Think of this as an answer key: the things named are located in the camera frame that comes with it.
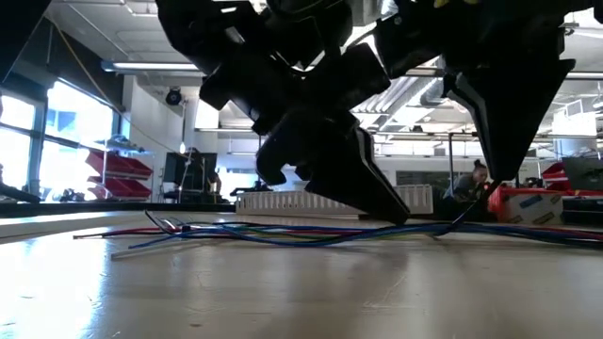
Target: ceiling light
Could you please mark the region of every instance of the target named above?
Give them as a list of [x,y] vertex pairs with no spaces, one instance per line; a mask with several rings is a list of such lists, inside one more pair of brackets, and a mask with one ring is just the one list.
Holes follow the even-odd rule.
[[137,17],[137,18],[156,18],[157,14],[156,13],[136,13],[136,12],[132,12],[132,16],[133,17]]
[[242,128],[198,128],[197,132],[216,132],[216,133],[253,133],[251,129]]
[[255,155],[254,152],[229,152],[228,155]]
[[[135,13],[135,16],[154,17],[153,13]],[[186,62],[102,62],[106,72],[118,71],[183,71],[199,72],[199,69]],[[405,76],[414,77],[442,77],[444,71],[437,67],[419,66],[410,69]],[[603,80],[603,72],[570,72],[565,80]]]
[[112,62],[103,61],[101,67],[105,72],[123,73],[128,71],[156,71],[156,72],[199,72],[199,69],[191,63],[177,62]]
[[394,137],[426,137],[429,134],[424,132],[376,132],[375,135]]

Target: wire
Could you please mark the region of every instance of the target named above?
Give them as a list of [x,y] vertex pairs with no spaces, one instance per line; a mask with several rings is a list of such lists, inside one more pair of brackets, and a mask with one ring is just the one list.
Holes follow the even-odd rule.
[[170,223],[170,221],[169,221],[169,220],[167,220],[167,219],[163,219],[163,220],[161,220],[161,219],[159,219],[159,218],[156,218],[156,217],[155,217],[155,216],[154,216],[154,215],[153,215],[151,212],[149,212],[149,211],[144,211],[144,215],[145,215],[145,216],[146,216],[146,217],[147,217],[147,218],[148,218],[148,219],[149,219],[149,220],[150,220],[150,221],[151,221],[151,222],[152,222],[152,223],[153,223],[155,226],[157,226],[157,228],[159,228],[159,230],[163,231],[163,233],[165,233],[165,234],[175,234],[175,233],[177,233],[177,232],[180,232],[180,231],[181,231],[181,229],[179,229],[178,227],[176,227],[176,226],[172,225],[172,224]]
[[188,166],[190,165],[190,158],[192,157],[192,149],[188,152],[187,163],[185,164],[185,172],[182,174],[182,181],[180,182],[180,191],[178,192],[178,203],[182,203],[182,191],[187,179]]
[[467,216],[479,205],[484,204],[485,202],[488,201],[488,198],[490,198],[490,196],[492,195],[492,193],[494,193],[494,191],[498,188],[498,186],[500,186],[501,181],[500,180],[495,180],[490,186],[488,186],[488,189],[486,189],[485,193],[483,195],[480,196],[480,198],[476,201],[473,202],[469,208],[467,208],[460,216],[458,216],[454,221],[452,221],[452,223],[450,224],[450,226],[448,226],[444,232],[440,233],[440,234],[434,234],[433,236],[442,236],[442,235],[446,235],[450,232],[455,231],[456,229],[458,229],[462,224],[465,218],[467,218]]
[[123,231],[111,231],[104,232],[98,234],[82,234],[82,235],[74,235],[73,239],[84,239],[90,237],[109,237],[114,235],[160,235],[165,234],[164,232],[157,230],[157,228],[139,228],[139,229],[131,229],[131,230],[123,230]]
[[[278,246],[289,246],[289,247],[324,247],[339,244],[346,241],[352,240],[369,240],[369,239],[382,239],[384,236],[399,236],[399,235],[411,235],[411,234],[437,234],[447,230],[448,225],[446,224],[433,224],[427,226],[418,227],[406,227],[398,229],[372,229],[372,233],[358,232],[352,234],[346,238],[331,239],[323,238],[319,240],[311,241],[284,241],[276,240],[273,238],[265,238],[259,236],[252,236],[245,234],[244,232],[249,231],[245,228],[233,227],[233,226],[219,226],[212,230],[196,230],[183,234],[171,234],[161,239],[156,239],[147,243],[138,244],[131,246],[130,249],[139,249],[152,246],[163,241],[167,241],[174,238],[184,239],[206,239],[206,238],[228,238],[235,240],[251,241],[256,243],[264,243]],[[516,226],[480,226],[478,224],[467,224],[463,228],[455,230],[455,232],[470,233],[470,234],[491,234],[491,235],[504,235],[515,238],[522,238],[528,240],[536,240],[546,243],[558,244],[558,245],[570,245],[578,246],[589,249],[603,250],[603,242],[597,240],[600,235],[594,236],[595,234],[566,232],[565,230],[539,230],[529,229]],[[271,232],[262,232],[264,235],[275,235],[275,236],[291,236],[291,234],[272,234]]]
[[166,146],[164,143],[158,141],[154,137],[151,137],[148,133],[144,132],[141,128],[139,128],[134,123],[132,123],[132,121],[130,119],[128,119],[127,117],[125,117],[125,115],[120,111],[120,109],[115,104],[113,104],[113,102],[111,101],[111,99],[109,99],[109,97],[106,95],[105,91],[98,85],[98,83],[96,82],[96,80],[94,80],[94,77],[92,75],[90,75],[90,72],[88,71],[88,69],[86,68],[86,66],[82,62],[82,60],[79,58],[79,56],[77,55],[77,53],[73,49],[72,45],[67,40],[67,37],[65,37],[65,33],[63,33],[63,31],[58,26],[57,22],[55,21],[54,17],[52,16],[52,13],[49,13],[49,16],[50,16],[49,17],[50,22],[57,29],[57,32],[58,32],[59,36],[61,37],[61,39],[65,43],[65,46],[69,50],[70,54],[73,56],[73,58],[75,58],[75,61],[77,62],[77,64],[79,65],[79,67],[82,69],[82,71],[86,74],[86,77],[93,84],[93,86],[99,91],[99,93],[101,93],[101,95],[103,96],[103,98],[105,99],[105,101],[113,108],[113,110],[123,120],[127,121],[130,124],[130,126],[134,127],[134,129],[136,129],[137,131],[139,131],[143,136],[147,137],[149,140],[151,140],[152,142],[154,142],[158,146],[163,147],[164,149],[168,150],[171,153],[176,153],[176,154],[178,154],[178,155],[180,155],[182,157],[185,157],[183,154],[180,154],[180,152],[173,150],[171,147]]

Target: white table surface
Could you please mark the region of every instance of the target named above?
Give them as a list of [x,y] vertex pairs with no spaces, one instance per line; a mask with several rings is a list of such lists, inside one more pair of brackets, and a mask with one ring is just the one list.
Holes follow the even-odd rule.
[[0,338],[603,337],[596,251],[454,234],[328,249],[209,241],[111,261],[145,238],[73,240],[95,231],[0,245]]

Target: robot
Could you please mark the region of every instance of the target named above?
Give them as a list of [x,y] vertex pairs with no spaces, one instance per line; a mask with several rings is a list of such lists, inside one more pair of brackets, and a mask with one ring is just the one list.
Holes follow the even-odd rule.
[[601,0],[395,0],[370,32],[376,56],[365,43],[341,48],[366,18],[363,0],[267,0],[259,13],[248,1],[156,3],[171,45],[205,75],[199,97],[216,109],[232,101],[267,137],[256,156],[267,184],[284,183],[288,164],[307,191],[396,224],[409,210],[352,108],[440,56],[442,96],[471,113],[495,183],[512,180],[576,64],[560,59],[563,17],[595,8],[603,19]]

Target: red storage bin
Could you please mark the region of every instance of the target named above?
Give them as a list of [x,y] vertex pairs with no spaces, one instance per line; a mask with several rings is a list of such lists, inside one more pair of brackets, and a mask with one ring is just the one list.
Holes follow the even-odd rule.
[[[92,166],[94,170],[98,173],[103,173],[103,162],[105,154],[101,151],[90,151],[88,154],[88,158],[86,159],[86,163]],[[122,175],[127,175],[128,173],[132,173],[134,168],[130,166],[127,162],[123,161],[123,158],[115,155],[115,154],[107,154],[106,155],[106,171],[111,173],[118,173]]]
[[[103,182],[100,177],[90,177],[88,181],[96,184],[101,184]],[[131,189],[120,179],[105,178],[105,188],[115,198],[127,198],[131,195]]]
[[122,185],[126,186],[130,191],[130,198],[141,198],[146,200],[153,193],[151,189],[145,185],[132,179],[119,179]]
[[551,165],[543,172],[543,181],[546,183],[546,189],[549,190],[569,190],[569,180],[565,175],[565,166],[563,162],[557,162]]
[[144,165],[140,160],[135,158],[122,158],[122,161],[128,164],[128,166],[132,169],[132,173],[143,176],[145,179],[149,179],[151,174],[153,174],[153,170],[148,166]]

